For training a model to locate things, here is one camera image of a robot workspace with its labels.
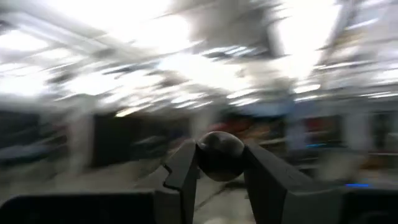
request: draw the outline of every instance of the black ball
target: black ball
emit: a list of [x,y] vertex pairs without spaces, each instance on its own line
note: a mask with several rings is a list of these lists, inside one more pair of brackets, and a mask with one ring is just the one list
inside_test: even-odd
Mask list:
[[244,144],[232,134],[214,131],[198,141],[199,168],[215,181],[229,181],[242,174]]

